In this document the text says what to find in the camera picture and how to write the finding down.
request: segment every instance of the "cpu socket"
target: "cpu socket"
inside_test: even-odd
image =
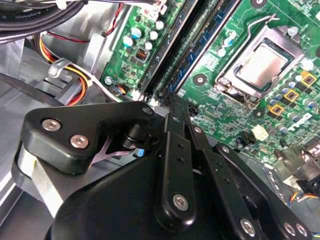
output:
[[[255,108],[304,56],[299,45],[300,36],[291,38],[287,32],[287,26],[269,28],[264,25],[221,71],[216,79],[217,89]]]

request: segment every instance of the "green circuit board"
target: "green circuit board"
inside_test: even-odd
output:
[[[150,38],[150,31],[156,28],[155,21],[141,14],[140,7],[134,6],[115,46],[113,55],[102,74],[102,83],[104,83],[106,77],[109,77],[112,78],[114,85],[122,84],[130,90],[135,90],[153,60],[155,53],[164,40],[167,40],[168,33],[172,30],[177,18],[182,14],[182,10],[189,7],[193,2],[195,1],[168,0],[166,2],[167,10],[164,15],[159,16],[159,19],[163,20],[165,25],[163,29],[157,31],[158,38],[152,41],[153,48],[151,50],[146,50],[144,46],[145,42]],[[142,36],[138,39],[132,38],[134,41],[133,46],[125,46],[123,43],[124,37],[131,37],[131,31],[136,27],[142,30]],[[143,61],[137,58],[139,49],[145,52]]]
[[[271,21],[268,24],[270,28],[284,25],[298,28],[304,57],[260,101],[256,109],[250,109],[218,91],[214,87],[215,80],[247,38],[248,25],[254,20],[272,14],[276,14],[279,20]],[[262,22],[252,28],[253,37],[264,24]],[[224,56],[219,56],[218,50],[231,33],[234,35],[232,43],[223,46],[226,53]],[[194,78],[199,74],[207,78],[204,85],[194,83]],[[311,85],[305,84],[306,80],[301,81],[307,75],[309,79],[313,79]],[[281,94],[282,87],[286,87],[291,80],[296,83],[295,87],[290,89],[290,93],[295,95],[294,100],[291,102],[292,99],[289,101],[282,94],[282,100],[276,103],[276,113],[280,114],[271,114],[271,111],[275,111],[274,105],[269,105],[267,99],[275,93]],[[276,161],[274,150],[282,149],[280,139],[302,148],[320,136],[320,2],[268,0],[264,7],[257,9],[252,6],[251,0],[243,0],[222,32],[188,75],[185,83],[176,92],[178,96],[198,107],[198,114],[193,117],[193,123],[219,142],[237,148],[236,139],[241,137],[244,131],[252,134],[255,126],[262,126],[269,135],[265,140],[256,140],[247,150],[239,147],[240,151],[254,159],[273,164]],[[309,100],[315,102],[317,106],[310,109],[307,106]],[[301,119],[296,125],[291,117],[292,113]],[[288,131],[281,133],[277,129],[279,124],[283,124]]]

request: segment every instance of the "motherboard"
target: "motherboard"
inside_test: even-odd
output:
[[[176,93],[208,137],[260,162],[272,165],[291,144],[320,151],[319,0],[207,0],[187,26],[196,1],[165,4],[157,20],[133,8],[103,83],[152,105]],[[150,49],[143,36],[153,30]]]

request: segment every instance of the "cable clip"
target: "cable clip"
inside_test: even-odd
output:
[[[55,0],[55,4],[61,10],[67,9],[67,0]]]
[[[57,79],[60,76],[62,70],[70,64],[71,61],[65,58],[60,58],[57,61],[54,61],[49,68],[49,76]]]

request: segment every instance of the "silver screw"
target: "silver screw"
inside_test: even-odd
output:
[[[89,145],[89,140],[82,135],[74,135],[70,139],[70,143],[76,149],[85,149]]]
[[[294,37],[295,35],[298,34],[298,32],[299,32],[299,28],[297,28],[296,26],[290,27],[290,28],[288,29],[288,35],[289,35],[290,37]]]
[[[202,133],[202,130],[197,126],[194,127],[194,130],[199,134]]]
[[[296,235],[295,229],[294,229],[289,223],[284,222],[284,223],[283,223],[283,226],[284,226],[285,230],[286,230],[289,234],[291,234],[292,236],[295,236],[295,235]]]
[[[106,76],[106,77],[104,78],[104,83],[105,83],[105,85],[110,86],[110,85],[113,83],[112,78],[109,77],[109,76]]]
[[[177,193],[173,196],[173,203],[180,211],[185,212],[189,209],[188,200],[181,194]]]
[[[61,124],[57,120],[46,119],[42,122],[42,127],[47,131],[55,132],[61,128]]]
[[[230,153],[229,148],[227,148],[226,146],[222,146],[222,150],[227,154]]]
[[[240,220],[240,223],[241,223],[241,227],[243,228],[246,234],[248,234],[252,238],[256,235],[256,230],[248,219],[242,218]]]
[[[297,223],[295,226],[298,229],[299,233],[301,233],[305,237],[308,236],[308,233],[307,233],[306,229],[302,225]]]
[[[144,107],[142,108],[142,110],[149,115],[154,113],[154,111],[152,111],[149,107]]]

